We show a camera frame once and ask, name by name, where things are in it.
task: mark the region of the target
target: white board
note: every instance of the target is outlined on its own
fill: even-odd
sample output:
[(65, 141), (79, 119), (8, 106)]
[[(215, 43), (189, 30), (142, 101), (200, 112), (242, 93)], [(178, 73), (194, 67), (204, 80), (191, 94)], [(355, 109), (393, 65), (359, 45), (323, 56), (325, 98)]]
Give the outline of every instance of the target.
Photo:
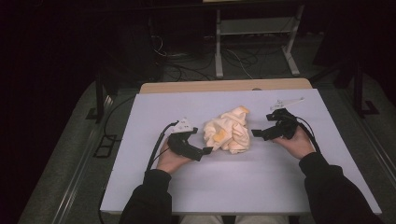
[(275, 125), (265, 116), (273, 112), (270, 107), (277, 100), (301, 97), (304, 101), (288, 107), (289, 112), (311, 125), (326, 160), (342, 166), (345, 176), (358, 186), (373, 211), (381, 213), (317, 90), (137, 95), (101, 210), (109, 213), (123, 210), (134, 188), (142, 183), (151, 151), (166, 125), (187, 118), (198, 128), (198, 133), (193, 134), (189, 142), (204, 147), (205, 122), (243, 105), (250, 110), (247, 114), (250, 149), (236, 155), (219, 149), (203, 156), (201, 161), (181, 167), (173, 174), (169, 187), (173, 212), (223, 215), (309, 213), (299, 161), (283, 147), (253, 137), (250, 131)]

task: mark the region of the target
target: black sleeve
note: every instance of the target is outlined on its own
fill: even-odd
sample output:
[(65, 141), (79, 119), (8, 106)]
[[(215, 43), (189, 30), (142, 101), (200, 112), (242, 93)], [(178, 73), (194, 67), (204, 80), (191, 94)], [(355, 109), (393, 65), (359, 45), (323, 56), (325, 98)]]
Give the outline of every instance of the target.
[(305, 156), (300, 167), (306, 175), (305, 190), (317, 224), (383, 223), (341, 167), (329, 165), (316, 152)]
[(167, 191), (171, 178), (162, 170), (146, 171), (143, 185), (134, 190), (122, 211), (120, 223), (170, 223), (172, 197)]

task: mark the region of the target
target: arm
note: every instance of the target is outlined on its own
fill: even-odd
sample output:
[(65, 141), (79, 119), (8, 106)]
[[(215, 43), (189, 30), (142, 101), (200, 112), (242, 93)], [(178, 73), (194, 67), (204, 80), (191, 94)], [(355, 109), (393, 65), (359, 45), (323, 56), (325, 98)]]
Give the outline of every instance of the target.
[(122, 211), (120, 223), (170, 223), (172, 196), (167, 192), (171, 174), (191, 161), (168, 150), (163, 143), (162, 155), (156, 169), (145, 172), (143, 184), (138, 186)]
[(305, 190), (316, 223), (382, 223), (373, 214), (361, 191), (344, 176), (342, 168), (329, 165), (321, 154), (315, 152), (300, 127), (290, 140), (277, 138), (274, 142), (300, 160), (299, 165), (306, 176)]

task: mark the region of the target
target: floor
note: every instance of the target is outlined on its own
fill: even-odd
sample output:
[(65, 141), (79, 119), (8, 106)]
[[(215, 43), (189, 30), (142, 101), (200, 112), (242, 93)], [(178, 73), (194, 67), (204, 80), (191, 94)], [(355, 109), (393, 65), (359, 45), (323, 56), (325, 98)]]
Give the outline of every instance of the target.
[[(292, 50), (301, 77), (310, 78), (324, 67), (312, 64), (322, 35), (299, 35)], [(168, 51), (161, 60), (161, 81), (214, 80), (212, 37), (199, 52)], [(240, 35), (222, 40), (224, 79), (292, 77), (281, 53), (286, 44), (283, 35)], [(396, 162), (396, 108), (379, 85), (369, 76), (363, 80), (363, 100), (371, 101), (379, 114), (360, 118), (352, 108), (352, 84), (338, 90), (332, 82), (337, 71), (313, 83), (317, 88), (377, 199), (386, 223), (396, 223), (396, 184), (391, 173)], [(74, 110), (35, 192), (21, 216), (20, 223), (117, 223), (119, 216), (98, 212), (99, 204), (120, 142), (108, 158), (95, 158), (102, 136), (116, 134), (121, 139), (137, 89), (122, 89), (108, 97), (101, 122), (86, 119), (95, 108), (94, 83), (87, 87)], [(300, 223), (314, 223), (301, 216)]]

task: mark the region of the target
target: hand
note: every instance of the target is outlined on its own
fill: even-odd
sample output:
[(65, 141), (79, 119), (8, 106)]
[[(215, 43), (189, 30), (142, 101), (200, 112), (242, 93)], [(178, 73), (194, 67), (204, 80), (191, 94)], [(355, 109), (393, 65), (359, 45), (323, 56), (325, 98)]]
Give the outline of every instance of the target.
[(291, 139), (278, 137), (273, 142), (280, 144), (291, 156), (299, 160), (309, 153), (315, 152), (308, 135), (306, 135), (300, 126), (297, 127), (296, 133)]
[(158, 160), (157, 169), (163, 170), (170, 175), (174, 173), (182, 165), (186, 164), (187, 162), (190, 162), (191, 159), (181, 155), (177, 155), (169, 148), (167, 141), (168, 141), (167, 139), (164, 141), (163, 146), (161, 148), (160, 153), (162, 154)]

